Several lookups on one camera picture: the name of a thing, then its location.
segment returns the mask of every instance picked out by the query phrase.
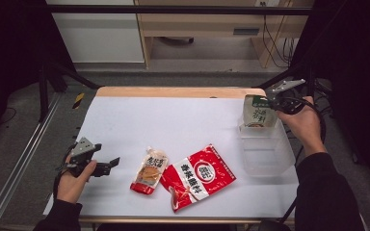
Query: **red and white package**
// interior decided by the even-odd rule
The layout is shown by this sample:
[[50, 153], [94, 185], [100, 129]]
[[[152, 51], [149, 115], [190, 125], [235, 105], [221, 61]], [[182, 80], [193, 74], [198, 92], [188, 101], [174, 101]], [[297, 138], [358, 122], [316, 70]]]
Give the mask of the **red and white package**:
[[171, 193], [174, 212], [196, 203], [236, 180], [212, 144], [168, 166], [160, 179]]

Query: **transparent plastic box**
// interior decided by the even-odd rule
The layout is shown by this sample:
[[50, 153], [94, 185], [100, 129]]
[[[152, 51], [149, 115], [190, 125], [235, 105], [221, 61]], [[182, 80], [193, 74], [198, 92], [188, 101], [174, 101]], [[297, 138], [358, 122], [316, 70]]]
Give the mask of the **transparent plastic box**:
[[239, 124], [248, 175], [277, 176], [294, 165], [294, 154], [280, 119], [275, 127], [245, 127], [241, 121]]

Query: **white table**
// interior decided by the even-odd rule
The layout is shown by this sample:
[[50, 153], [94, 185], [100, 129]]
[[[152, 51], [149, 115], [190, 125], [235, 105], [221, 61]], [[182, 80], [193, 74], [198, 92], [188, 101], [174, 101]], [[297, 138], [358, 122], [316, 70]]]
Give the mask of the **white table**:
[[[109, 176], [92, 177], [79, 202], [84, 222], [223, 222], [251, 223], [280, 218], [296, 196], [294, 167], [277, 177], [251, 177], [243, 169], [237, 120], [246, 94], [258, 89], [237, 88], [122, 88], [97, 92], [77, 138], [102, 143], [98, 162], [120, 157]], [[171, 194], [158, 185], [152, 195], [131, 191], [150, 145], [164, 150], [169, 164], [213, 143], [237, 177], [222, 191], [176, 214]], [[47, 215], [52, 200], [47, 204]]]

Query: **snack bag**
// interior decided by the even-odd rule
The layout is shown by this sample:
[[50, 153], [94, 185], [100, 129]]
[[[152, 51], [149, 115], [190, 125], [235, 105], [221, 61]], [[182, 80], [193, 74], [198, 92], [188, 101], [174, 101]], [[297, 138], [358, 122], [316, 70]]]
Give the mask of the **snack bag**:
[[247, 94], [243, 104], [245, 127], [275, 127], [278, 115], [261, 95]]
[[168, 163], [167, 155], [161, 150], [149, 147], [137, 176], [131, 183], [130, 189], [143, 194], [152, 194]]
[[174, 212], [236, 180], [212, 144], [165, 169], [161, 184], [171, 193]]

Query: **white cabinet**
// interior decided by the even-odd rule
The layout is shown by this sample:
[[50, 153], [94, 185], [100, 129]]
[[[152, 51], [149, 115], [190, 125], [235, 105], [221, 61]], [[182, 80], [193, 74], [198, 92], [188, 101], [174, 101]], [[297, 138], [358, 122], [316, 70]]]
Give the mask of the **white cabinet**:
[[[46, 0], [47, 4], [133, 5], [132, 0]], [[134, 13], [53, 13], [74, 63], [143, 63]]]

